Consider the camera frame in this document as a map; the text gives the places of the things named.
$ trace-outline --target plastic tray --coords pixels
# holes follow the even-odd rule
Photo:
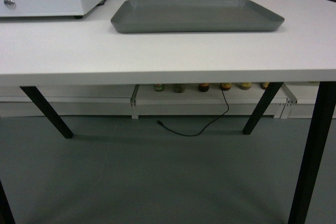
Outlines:
[[[274,31],[284,21],[249,0],[128,0],[111,19],[120,33]]]

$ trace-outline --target black table leg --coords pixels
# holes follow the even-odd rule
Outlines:
[[[1,224],[15,224],[12,211],[10,210],[4,188],[0,181],[0,223]]]
[[[35,86],[20,87],[33,103],[42,111],[49,121],[58,129],[65,138],[72,138],[74,135],[61,117],[52,108],[49,102],[44,98]]]
[[[252,115],[248,119],[244,129],[243,134],[249,135],[253,131],[254,127],[259,122],[260,118],[268,108],[269,104],[278,93],[279,89],[281,88],[283,82],[271,82],[265,92],[263,93],[260,101],[258,102],[256,108],[254,109]]]
[[[321,82],[288,224],[303,224],[306,221],[335,104],[336,82]]]

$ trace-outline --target shelf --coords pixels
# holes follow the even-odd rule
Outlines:
[[[59,115],[132,115],[135,85],[40,86],[38,89]],[[19,87],[0,88],[0,116],[41,116]]]
[[[219,84],[210,84],[207,92],[199,92],[198,84],[187,84],[183,93],[174,93],[171,84],[164,91],[155,92],[154,85],[140,85],[135,97],[135,113],[138,115],[220,115],[226,110],[225,100]],[[233,84],[224,91],[230,106],[228,115],[251,115],[264,90],[253,83],[249,90]],[[287,96],[282,90],[273,99],[264,115],[279,118]]]
[[[319,83],[286,82],[283,90],[290,102],[284,108],[281,118],[311,118],[318,89]]]

